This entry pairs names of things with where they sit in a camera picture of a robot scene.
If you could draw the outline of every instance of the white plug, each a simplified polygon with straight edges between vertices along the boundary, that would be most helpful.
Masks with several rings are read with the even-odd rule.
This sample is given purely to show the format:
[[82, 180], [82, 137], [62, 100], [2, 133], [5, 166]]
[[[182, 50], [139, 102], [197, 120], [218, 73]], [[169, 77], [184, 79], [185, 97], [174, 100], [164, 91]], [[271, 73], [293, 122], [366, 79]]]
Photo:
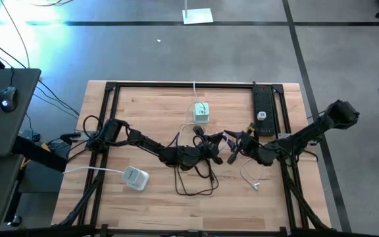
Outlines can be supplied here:
[[196, 124], [205, 124], [210, 121], [210, 110], [208, 103], [196, 103], [194, 105], [193, 112], [194, 123]]
[[264, 119], [267, 118], [267, 114], [264, 112], [264, 111], [260, 111], [258, 112], [258, 115], [257, 115], [257, 120], [259, 121], [263, 121]]
[[122, 179], [128, 187], [143, 191], [149, 180], [149, 174], [134, 167], [127, 167], [124, 174], [122, 174]]

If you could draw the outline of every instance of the wooden tabletop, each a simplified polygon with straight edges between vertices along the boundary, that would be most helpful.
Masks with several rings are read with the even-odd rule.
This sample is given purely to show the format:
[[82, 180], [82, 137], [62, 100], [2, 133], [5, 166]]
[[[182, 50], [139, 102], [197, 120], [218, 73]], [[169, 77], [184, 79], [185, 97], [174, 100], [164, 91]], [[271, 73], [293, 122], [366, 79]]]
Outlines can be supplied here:
[[[88, 115], [99, 115], [106, 81], [89, 81], [77, 129], [82, 130], [83, 119]], [[283, 84], [291, 130], [297, 132], [307, 125], [307, 116], [299, 84]], [[107, 117], [110, 114], [111, 101]], [[197, 89], [200, 101], [210, 107], [210, 123], [205, 127], [208, 134], [223, 130], [244, 130], [253, 119], [251, 90], [245, 89]], [[132, 128], [141, 131], [151, 139], [169, 144], [186, 123], [192, 121], [192, 109], [187, 108], [195, 100], [189, 88], [121, 88], [116, 118], [127, 121]], [[280, 126], [284, 131], [283, 118]], [[88, 130], [95, 130], [97, 122], [89, 119]], [[191, 127], [182, 136], [182, 143], [192, 145]], [[124, 131], [118, 140], [126, 139]], [[268, 142], [273, 138], [261, 138]], [[71, 151], [70, 155], [83, 147]], [[179, 196], [174, 187], [174, 170], [166, 167], [159, 159], [136, 147], [112, 147], [107, 162], [108, 169], [123, 171], [133, 166], [149, 173], [150, 179], [143, 192], [135, 191], [122, 181], [116, 172], [106, 172], [97, 225], [109, 224], [109, 228], [143, 230], [256, 230], [275, 231], [280, 226], [289, 227], [288, 214], [283, 190], [282, 175], [277, 161], [271, 167], [250, 162], [246, 169], [252, 176], [260, 176], [259, 190], [255, 191], [240, 174], [241, 163], [226, 163], [229, 149], [223, 149], [219, 156], [222, 165], [212, 163], [220, 186], [211, 196]], [[87, 151], [73, 160], [67, 170], [89, 165]], [[248, 158], [240, 155], [240, 161]], [[298, 163], [305, 199], [324, 224], [330, 226], [330, 218], [318, 165], [309, 154], [302, 154]], [[87, 170], [64, 175], [53, 215], [53, 223], [61, 222], [81, 198]], [[182, 179], [188, 192], [204, 190], [209, 181], [200, 178], [194, 169], [182, 172]], [[299, 209], [295, 198], [294, 209], [297, 225], [300, 226]], [[89, 223], [93, 199], [85, 223]]]

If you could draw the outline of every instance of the electrical cable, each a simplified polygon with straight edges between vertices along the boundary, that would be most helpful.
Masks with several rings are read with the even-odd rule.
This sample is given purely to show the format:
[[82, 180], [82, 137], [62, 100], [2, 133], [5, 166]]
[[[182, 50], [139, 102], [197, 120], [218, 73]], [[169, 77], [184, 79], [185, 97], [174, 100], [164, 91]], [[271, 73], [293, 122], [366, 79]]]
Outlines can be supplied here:
[[68, 106], [66, 106], [66, 105], [64, 105], [63, 103], [61, 103], [58, 99], [55, 99], [55, 98], [52, 98], [52, 97], [50, 97], [50, 96], [48, 96], [39, 86], [36, 86], [36, 88], [44, 95], [44, 96], [46, 96], [48, 99], [52, 99], [53, 101], [56, 101], [56, 102], [58, 102], [60, 105], [62, 105], [65, 109], [69, 109], [69, 110], [71, 110], [71, 108], [70, 107], [68, 107]]
[[62, 147], [60, 147], [61, 144], [62, 144], [62, 142], [59, 143], [56, 147], [50, 147], [49, 149], [51, 149], [51, 151], [56, 151], [56, 150], [59, 150], [59, 149], [62, 149], [62, 148], [66, 148], [66, 147], [70, 146], [69, 144], [66, 144], [66, 145], [63, 145]]
[[97, 118], [97, 117], [94, 116], [94, 115], [89, 115], [89, 116], [87, 116], [87, 117], [83, 120], [83, 132], [84, 132], [84, 134], [85, 134], [89, 139], [93, 139], [94, 135], [93, 135], [93, 137], [90, 136], [90, 135], [88, 134], [87, 130], [86, 130], [86, 122], [87, 122], [87, 119], [90, 119], [90, 118], [94, 118], [94, 119], [96, 119], [97, 122], [99, 123], [99, 125], [100, 125], [101, 128], [103, 127], [103, 124], [102, 124], [102, 122], [100, 121], [100, 119]]
[[194, 81], [193, 84], [192, 84], [192, 88], [194, 89], [195, 100], [196, 100], [198, 103], [200, 103], [200, 100], [198, 99], [198, 96], [197, 96], [197, 92], [195, 91], [195, 81]]
[[69, 106], [67, 103], [65, 103], [64, 101], [62, 101], [61, 99], [59, 99], [59, 98], [57, 97], [57, 95], [55, 95], [55, 93], [53, 93], [53, 91], [52, 91], [51, 89], [49, 89], [49, 87], [46, 86], [41, 80], [39, 80], [39, 82], [40, 82], [40, 84], [42, 84], [42, 86], [45, 86], [45, 88], [46, 88], [47, 90], [49, 90], [49, 92], [51, 92], [51, 94], [52, 94], [53, 96], [55, 96], [55, 98], [57, 98], [57, 99], [59, 100], [59, 102], [63, 103], [63, 104], [66, 105], [68, 108], [70, 108], [72, 111], [74, 111], [74, 113], [75, 113], [76, 115], [80, 115], [79, 112], [77, 112], [75, 109], [73, 109], [73, 108], [72, 108], [71, 106]]
[[[22, 65], [24, 68], [26, 68], [26, 66], [24, 66], [19, 60], [17, 60], [16, 58], [14, 58], [12, 55], [10, 55], [9, 53], [7, 53], [4, 49], [2, 49], [1, 47], [0, 47], [0, 50], [2, 51], [2, 52], [4, 52], [5, 54], [7, 54], [8, 56], [10, 56], [12, 59], [14, 59], [16, 62], [18, 62], [20, 65]], [[63, 104], [63, 106], [65, 107], [65, 106], [67, 106], [68, 107], [68, 109], [70, 109], [70, 110], [72, 110], [72, 111], [74, 111], [74, 113], [76, 114], [76, 115], [80, 115], [76, 110], [74, 110], [71, 106], [69, 106], [67, 103], [65, 103], [64, 101], [62, 101], [62, 100], [60, 100], [58, 97], [57, 97], [57, 95], [55, 95], [55, 93], [53, 93], [53, 91], [51, 90], [51, 89], [49, 89], [49, 87], [48, 86], [46, 86], [41, 80], [39, 80], [39, 82], [43, 85], [43, 86], [45, 86], [45, 88], [46, 89], [48, 89], [52, 94], [53, 94], [53, 96], [55, 96], [55, 98], [57, 98], [58, 100], [59, 100], [59, 103], [62, 103]]]
[[55, 138], [55, 139], [52, 139], [52, 140], [50, 140], [49, 142], [47, 142], [46, 143], [46, 145], [51, 145], [51, 143], [53, 143], [54, 141], [56, 141], [56, 140], [60, 140], [60, 138]]
[[51, 3], [50, 1], [47, 1], [49, 4], [47, 5], [38, 5], [38, 4], [33, 4], [33, 3], [28, 3], [29, 5], [32, 5], [32, 6], [35, 6], [35, 7], [51, 7], [51, 6], [62, 6], [64, 4], [67, 4], [69, 2], [72, 2], [73, 0], [68, 0], [68, 1], [65, 1], [65, 2], [61, 2], [61, 0], [58, 0], [57, 2], [55, 3]]
[[123, 171], [112, 170], [112, 169], [105, 169], [105, 168], [97, 168], [97, 167], [78, 167], [76, 169], [72, 169], [72, 170], [69, 170], [69, 171], [64, 171], [63, 174], [68, 174], [70, 172], [79, 171], [79, 170], [82, 170], [82, 169], [94, 169], [94, 170], [97, 170], [97, 171], [112, 171], [112, 172], [118, 172], [120, 174], [124, 174]]
[[44, 99], [44, 98], [42, 98], [42, 97], [40, 97], [40, 96], [38, 96], [38, 95], [36, 95], [36, 94], [33, 94], [33, 95], [36, 96], [37, 98], [43, 100], [44, 102], [46, 102], [46, 103], [48, 103], [48, 104], [50, 104], [50, 105], [55, 106], [56, 108], [58, 108], [59, 110], [61, 110], [61, 111], [64, 112], [64, 113], [70, 115], [71, 117], [73, 117], [73, 118], [75, 118], [75, 119], [78, 119], [78, 117], [76, 117], [76, 116], [74, 116], [73, 114], [70, 114], [70, 113], [68, 113], [67, 111], [61, 109], [58, 105], [56, 105], [56, 104], [54, 104], [54, 103], [51, 103], [51, 102], [47, 101], [46, 99]]
[[200, 147], [195, 143], [195, 139], [196, 139], [196, 138], [199, 138], [199, 139], [201, 140], [201, 142], [204, 142], [204, 139], [203, 139], [202, 136], [198, 136], [198, 135], [195, 135], [195, 136], [192, 138], [192, 144], [194, 144], [194, 146], [195, 146], [196, 148], [198, 148], [198, 150], [200, 150]]
[[[178, 147], [178, 139], [175, 140], [175, 144], [176, 144], [176, 147]], [[208, 189], [208, 190], [202, 190], [202, 191], [197, 192], [197, 193], [194, 193], [194, 194], [189, 194], [189, 193], [187, 193], [187, 191], [186, 191], [186, 189], [185, 189], [185, 186], [184, 186], [184, 182], [182, 181], [181, 174], [180, 174], [180, 172], [179, 172], [179, 166], [180, 166], [180, 164], [178, 163], [175, 167], [173, 167], [173, 168], [174, 168], [175, 191], [176, 191], [177, 194], [179, 194], [179, 195], [183, 195], [183, 196], [196, 196], [196, 195], [208, 196], [208, 195], [211, 195], [211, 194], [213, 193], [213, 190], [215, 190], [215, 189], [218, 188], [218, 179], [217, 179], [215, 173], [213, 172], [213, 170], [212, 170], [212, 168], [211, 168], [210, 161], [209, 161], [208, 159], [205, 159], [205, 162], [206, 162], [206, 164], [207, 164], [207, 166], [208, 166], [208, 168], [209, 168], [209, 176], [208, 176], [208, 177], [210, 178], [211, 188]], [[202, 176], [201, 173], [198, 171], [198, 168], [195, 168], [195, 170], [197, 171], [198, 175], [199, 175], [201, 178], [205, 178], [205, 177]], [[178, 172], [178, 176], [179, 176], [179, 179], [180, 179], [180, 182], [181, 182], [182, 189], [184, 190], [184, 193], [180, 193], [180, 192], [178, 191], [178, 185], [177, 185], [177, 180], [176, 180], [176, 173], [177, 173], [177, 172]], [[215, 180], [216, 180], [216, 182], [217, 182], [217, 185], [216, 185], [216, 187], [213, 187], [213, 182], [215, 182]]]
[[[264, 173], [264, 165], [262, 167], [262, 171], [261, 171], [261, 174], [259, 175], [259, 177], [257, 178], [254, 178], [250, 175], [250, 173], [245, 169], [245, 165], [248, 164], [250, 161], [252, 161], [252, 159], [248, 159], [246, 160], [244, 163], [242, 163], [241, 161], [241, 158], [240, 157], [237, 157], [237, 159], [240, 161], [240, 164], [241, 164], [241, 169], [240, 169], [240, 174], [242, 176], [242, 178], [249, 184], [253, 187], [254, 190], [257, 190], [258, 191], [258, 186], [260, 185], [259, 183], [259, 180], [261, 179], [261, 177], [263, 177], [263, 173]], [[248, 180], [248, 178], [245, 177], [245, 175], [243, 175], [242, 171], [245, 171], [246, 174], [248, 174], [248, 176], [250, 178], [252, 178], [254, 180], [254, 183], [250, 182]]]
[[169, 148], [176, 141], [176, 139], [178, 139], [178, 136], [179, 136], [179, 132], [175, 135], [174, 139], [163, 149]]
[[34, 135], [34, 131], [32, 128], [32, 119], [29, 117], [27, 112], [26, 112], [26, 117], [29, 119], [29, 127], [30, 127], [30, 130], [32, 131], [32, 142], [34, 142], [34, 143], [38, 142], [40, 140], [40, 135], [39, 134]]
[[318, 155], [317, 155], [316, 153], [313, 153], [312, 151], [307, 151], [307, 150], [303, 150], [303, 152], [305, 152], [305, 153], [308, 153], [308, 154], [311, 154], [311, 155], [315, 156], [315, 159], [316, 159], [316, 161], [318, 162]]
[[13, 66], [11, 66], [11, 64], [9, 64], [9, 62], [7, 62], [5, 59], [3, 59], [1, 56], [0, 56], [0, 59], [2, 60], [2, 61], [4, 61], [5, 63], [7, 63], [10, 67], [12, 67], [12, 68], [14, 68]]
[[78, 152], [77, 154], [73, 155], [72, 157], [68, 158], [68, 156], [70, 155], [70, 152], [71, 152], [73, 149], [75, 149], [75, 148], [78, 147], [79, 145], [81, 145], [81, 144], [83, 144], [83, 143], [85, 143], [85, 142], [88, 142], [88, 141], [89, 141], [89, 140], [82, 141], [82, 142], [80, 142], [79, 144], [77, 144], [77, 145], [71, 147], [71, 148], [66, 152], [66, 158], [67, 158], [66, 162], [69, 163], [71, 160], [73, 160], [74, 158], [76, 158], [77, 155], [79, 155], [79, 154], [81, 154], [81, 153], [87, 151], [86, 149], [84, 149], [84, 150]]
[[2, 52], [4, 52], [6, 55], [10, 56], [10, 57], [11, 57], [12, 59], [14, 59], [16, 62], [18, 62], [22, 67], [26, 68], [26, 66], [24, 66], [22, 63], [20, 63], [19, 60], [17, 60], [17, 59], [14, 58], [13, 56], [11, 56], [11, 54], [7, 53], [7, 52], [6, 52], [4, 49], [2, 49], [1, 47], [0, 47], [0, 50], [1, 50]]
[[222, 148], [220, 148], [218, 151], [221, 152], [225, 147], [228, 146], [228, 142], [229, 142], [229, 138], [225, 135], [225, 133], [222, 134], [225, 138], [226, 138], [226, 141], [224, 143], [224, 145], [222, 146]]
[[10, 86], [13, 86], [13, 78], [14, 78], [14, 68], [11, 67], [11, 79], [10, 79]]
[[321, 111], [321, 112], [318, 112], [317, 114], [314, 114], [314, 115], [311, 115], [311, 116], [307, 117], [307, 119], [310, 119], [310, 118], [314, 117], [315, 115], [320, 115], [320, 114], [322, 114], [322, 113], [324, 113], [324, 112], [326, 112], [326, 111], [323, 110], [323, 111]]
[[184, 128], [186, 128], [187, 126], [190, 126], [190, 125], [194, 125], [194, 126], [200, 126], [203, 130], [204, 130], [204, 133], [207, 134], [207, 129], [203, 126], [203, 125], [200, 125], [200, 124], [195, 124], [195, 123], [189, 123], [189, 124], [185, 124], [181, 127], [181, 130], [179, 131], [179, 135], [178, 135], [178, 143], [179, 145], [181, 145], [181, 137], [182, 137], [182, 133], [184, 131]]
[[18, 28], [17, 28], [16, 24], [14, 23], [14, 20], [13, 20], [13, 18], [11, 17], [10, 12], [8, 11], [7, 7], [5, 6], [4, 1], [3, 1], [3, 0], [0, 0], [0, 2], [2, 3], [2, 5], [3, 5], [5, 11], [7, 12], [7, 14], [8, 14], [8, 16], [9, 16], [11, 22], [13, 23], [14, 27], [16, 28], [16, 31], [17, 31], [17, 33], [18, 33], [18, 36], [20, 37], [20, 40], [21, 40], [21, 42], [22, 42], [22, 44], [23, 44], [23, 47], [24, 47], [24, 50], [25, 50], [25, 52], [26, 52], [27, 66], [28, 66], [28, 68], [30, 68], [29, 53], [27, 52], [26, 44], [25, 44], [24, 41], [23, 41], [23, 37], [21, 37], [21, 34], [20, 34], [20, 32], [18, 31]]

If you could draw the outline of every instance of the white charger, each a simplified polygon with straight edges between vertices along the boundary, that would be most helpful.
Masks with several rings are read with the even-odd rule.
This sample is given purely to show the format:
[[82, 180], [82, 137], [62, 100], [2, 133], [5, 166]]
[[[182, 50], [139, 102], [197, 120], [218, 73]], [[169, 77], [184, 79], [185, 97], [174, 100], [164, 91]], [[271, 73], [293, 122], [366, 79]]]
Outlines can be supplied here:
[[138, 191], [143, 191], [149, 181], [149, 174], [134, 167], [127, 167], [122, 174], [126, 185]]
[[193, 120], [196, 124], [206, 124], [210, 121], [209, 104], [197, 102], [194, 105]]
[[267, 118], [267, 114], [264, 111], [258, 112], [257, 120], [258, 121], [264, 121], [264, 119]]

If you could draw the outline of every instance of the power strip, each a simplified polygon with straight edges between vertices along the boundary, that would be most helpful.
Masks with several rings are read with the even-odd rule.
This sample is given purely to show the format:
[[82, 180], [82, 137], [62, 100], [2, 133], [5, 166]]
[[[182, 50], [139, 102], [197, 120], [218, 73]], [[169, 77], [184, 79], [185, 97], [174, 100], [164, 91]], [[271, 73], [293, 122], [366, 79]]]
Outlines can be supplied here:
[[[259, 136], [274, 136], [273, 89], [271, 86], [254, 85], [254, 120]], [[260, 112], [265, 112], [264, 120], [257, 119]]]

